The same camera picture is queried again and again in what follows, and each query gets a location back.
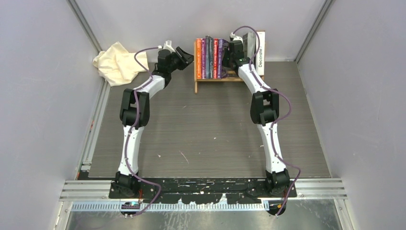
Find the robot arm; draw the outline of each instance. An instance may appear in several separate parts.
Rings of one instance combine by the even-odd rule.
[[[244,56],[242,39],[233,34],[230,37],[232,41],[225,51],[222,65],[234,70],[252,93],[250,115],[252,122],[258,127],[264,145],[266,186],[268,192],[279,193],[290,184],[286,165],[276,157],[278,155],[282,158],[276,123],[271,130],[272,123],[279,117],[279,94],[268,91],[267,88],[270,87],[261,79],[255,67],[252,64],[251,68],[249,67],[249,58]]]
[[[112,182],[113,190],[118,196],[135,196],[138,194],[140,187],[139,181],[132,176],[125,163],[124,148],[127,135],[131,131],[127,145],[128,162],[133,172],[138,174],[138,151],[141,135],[149,121],[149,100],[169,84],[173,71],[176,69],[183,70],[192,62],[193,55],[184,52],[179,47],[173,49],[171,41],[166,41],[163,49],[158,52],[158,62],[155,64],[152,76],[141,86],[124,90],[120,110],[120,120],[124,126],[123,152],[118,172],[116,173],[115,180]],[[138,108],[134,107],[135,96],[137,96],[139,101]],[[140,116],[139,122],[130,130],[131,126],[135,123],[137,113]]]

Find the cable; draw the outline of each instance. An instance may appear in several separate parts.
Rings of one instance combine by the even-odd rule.
[[[273,143],[273,126],[274,126],[278,121],[281,121],[281,120],[287,118],[287,117],[291,114],[291,112],[292,112],[292,104],[291,104],[290,100],[289,100],[283,93],[281,93],[281,92],[279,92],[279,91],[276,91],[276,90],[273,90],[273,89],[271,89],[271,88],[268,88],[268,87],[264,86],[263,84],[261,84],[260,80],[257,78],[257,76],[255,75],[255,73],[252,71],[252,60],[253,60],[254,57],[258,54],[258,52],[259,52],[259,47],[260,47],[260,44],[259,44],[259,43],[260,43],[259,34],[257,33],[257,31],[256,31],[254,28],[252,28],[251,26],[248,26],[248,25],[240,26],[240,27],[237,28],[233,33],[235,34],[238,30],[240,30],[240,29],[242,29],[242,28],[248,28],[248,29],[252,30],[252,31],[255,33],[255,35],[257,36],[257,39],[258,39],[258,48],[257,48],[257,50],[255,51],[255,54],[249,59],[249,63],[248,63],[248,65],[249,65],[249,71],[252,73],[252,75],[254,76],[254,78],[255,78],[255,80],[257,81],[257,83],[258,83],[259,85],[261,85],[261,88],[263,88],[263,89],[265,89],[265,90],[268,90],[268,91],[270,91],[270,92],[279,94],[281,97],[283,97],[283,98],[287,101],[287,103],[288,103],[288,105],[289,105],[289,111],[288,111],[288,113],[287,113],[285,116],[283,116],[283,117],[277,118],[277,119],[272,123],[272,125],[271,125],[271,130],[270,130],[270,131],[271,131],[271,143],[272,143],[273,152],[275,153],[275,157],[278,158],[278,159],[279,159],[282,163],[284,163],[285,165],[291,166],[292,168],[297,169],[299,172],[297,173],[296,177],[294,178],[292,184],[289,186],[289,189],[288,189],[288,191],[287,191],[287,193],[286,193],[286,196],[285,196],[285,198],[283,199],[282,206],[279,208],[278,212],[276,213],[276,218],[277,218],[278,215],[280,214],[280,212],[282,211],[283,207],[286,205],[286,202],[288,201],[289,193],[291,192],[294,183],[297,181],[297,179],[299,179],[299,176],[300,176],[300,173],[301,173],[301,170],[300,170],[300,168],[299,168],[298,166],[293,165],[293,164],[290,164],[289,162],[285,161],[284,159],[282,159],[282,157],[279,156],[278,152],[276,151],[275,144]]]
[[[147,72],[149,73],[149,76],[150,76],[149,81],[148,81],[144,86],[147,86],[147,85],[149,85],[149,84],[152,82],[152,73],[151,73],[145,66],[143,66],[143,65],[137,60],[137,55],[138,55],[139,53],[141,53],[141,52],[145,52],[145,51],[151,50],[151,49],[158,49],[158,48],[159,48],[159,47],[157,46],[157,47],[151,47],[151,48],[142,49],[142,50],[136,52],[135,55],[134,55],[135,61],[136,61],[143,69],[145,69],[145,71],[147,71]],[[127,139],[125,140],[125,145],[124,145],[124,159],[125,159],[125,164],[127,165],[127,168],[128,168],[128,170],[130,171],[130,173],[131,173],[131,175],[132,175],[133,177],[137,178],[138,180],[140,180],[140,181],[142,181],[142,182],[144,182],[144,183],[157,186],[157,187],[158,187],[158,192],[157,192],[157,194],[154,196],[154,198],[151,200],[151,202],[149,202],[149,204],[148,204],[144,209],[142,209],[141,211],[139,211],[139,212],[133,214],[133,217],[143,214],[143,213],[145,212],[145,210],[147,210],[147,209],[151,206],[151,204],[155,202],[155,200],[158,198],[158,196],[159,196],[159,194],[161,193],[161,190],[162,190],[162,187],[161,187],[160,184],[157,184],[157,183],[154,183],[154,182],[151,182],[151,181],[147,181],[147,180],[142,179],[141,177],[139,177],[139,176],[131,169],[131,166],[130,166],[130,164],[128,163],[128,157],[127,157],[128,141],[130,140],[131,130],[132,130],[136,125],[138,125],[139,118],[140,118],[139,100],[138,100],[138,96],[137,96],[137,90],[140,89],[140,88],[143,88],[143,86],[134,89],[134,96],[135,96],[135,104],[136,104],[137,113],[136,113],[136,117],[135,117],[135,122],[134,122],[134,124],[130,127],[130,129],[128,130]]]

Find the beige towel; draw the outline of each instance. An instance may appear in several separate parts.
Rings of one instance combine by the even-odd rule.
[[[107,51],[101,51],[93,59],[93,65],[99,69],[110,86],[131,83],[139,72],[145,71],[134,60],[135,53],[129,53],[120,42],[114,43]],[[146,52],[139,53],[137,60],[148,68]]]

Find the orange book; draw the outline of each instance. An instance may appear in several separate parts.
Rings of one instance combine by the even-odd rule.
[[[196,39],[196,57],[194,58],[196,62],[196,74],[197,79],[202,79],[202,39]]]
[[[213,50],[213,78],[217,79],[217,57],[218,55],[218,38],[214,39],[214,50]]]

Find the gray wall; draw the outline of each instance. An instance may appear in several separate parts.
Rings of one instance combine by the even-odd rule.
[[[66,1],[0,7],[0,229],[49,229],[101,86]]]
[[[406,2],[335,1],[300,72],[360,229],[404,229]]]
[[[209,34],[228,38],[241,25],[266,30],[266,60],[294,60],[325,0],[78,0],[104,49],[120,41],[130,52],[162,45],[193,51]],[[151,60],[157,56],[151,51]]]

